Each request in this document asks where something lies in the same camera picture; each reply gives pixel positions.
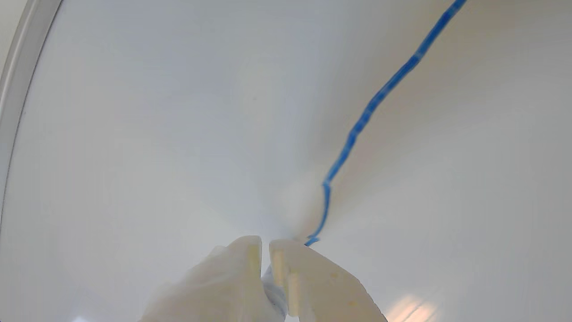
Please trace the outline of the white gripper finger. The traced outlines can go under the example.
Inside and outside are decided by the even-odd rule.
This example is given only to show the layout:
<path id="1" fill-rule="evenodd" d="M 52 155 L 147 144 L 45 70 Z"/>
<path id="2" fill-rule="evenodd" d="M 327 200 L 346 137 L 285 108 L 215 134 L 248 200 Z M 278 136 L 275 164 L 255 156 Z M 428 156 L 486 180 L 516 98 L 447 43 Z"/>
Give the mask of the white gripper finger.
<path id="1" fill-rule="evenodd" d="M 269 254 L 290 316 L 301 322 L 386 322 L 359 279 L 317 251 L 298 241 L 273 240 Z"/>
<path id="2" fill-rule="evenodd" d="M 261 271 L 262 240 L 215 247 L 176 283 L 162 287 L 141 322 L 282 322 L 284 294 Z"/>

